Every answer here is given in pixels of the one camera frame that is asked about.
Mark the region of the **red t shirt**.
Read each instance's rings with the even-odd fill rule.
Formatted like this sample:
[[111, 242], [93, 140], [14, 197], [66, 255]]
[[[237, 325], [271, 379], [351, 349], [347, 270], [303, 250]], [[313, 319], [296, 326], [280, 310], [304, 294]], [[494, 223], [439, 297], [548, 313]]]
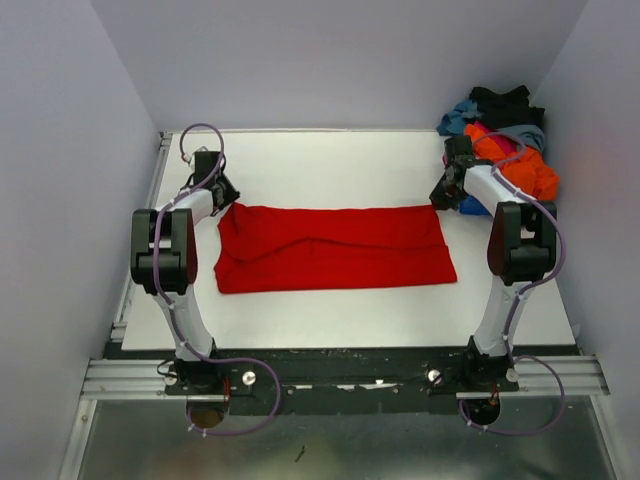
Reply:
[[224, 294], [396, 288], [457, 280], [429, 205], [282, 209], [234, 204], [218, 224]]

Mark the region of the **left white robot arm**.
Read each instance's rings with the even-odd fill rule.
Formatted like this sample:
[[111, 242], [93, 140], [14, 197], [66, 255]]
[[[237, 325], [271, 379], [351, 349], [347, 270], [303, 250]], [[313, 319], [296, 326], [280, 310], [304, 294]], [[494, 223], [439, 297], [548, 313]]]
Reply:
[[240, 197], [224, 173], [225, 163], [221, 152], [197, 151], [194, 171], [174, 199], [132, 215], [131, 277], [161, 309], [175, 345], [173, 366], [164, 377], [201, 395], [230, 387], [228, 375], [209, 362], [216, 344], [194, 289], [199, 268], [195, 227]]

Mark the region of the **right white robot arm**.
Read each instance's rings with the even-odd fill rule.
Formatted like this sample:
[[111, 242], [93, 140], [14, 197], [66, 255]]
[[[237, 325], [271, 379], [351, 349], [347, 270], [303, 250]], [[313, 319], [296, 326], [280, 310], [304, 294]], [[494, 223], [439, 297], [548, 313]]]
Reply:
[[495, 163], [478, 158], [469, 136], [453, 136], [444, 142], [444, 172], [430, 201], [436, 210], [457, 210], [468, 197], [493, 219], [487, 246], [491, 291], [459, 370], [462, 384], [480, 392], [513, 368], [512, 342], [525, 303], [555, 271], [557, 209], [523, 193]]

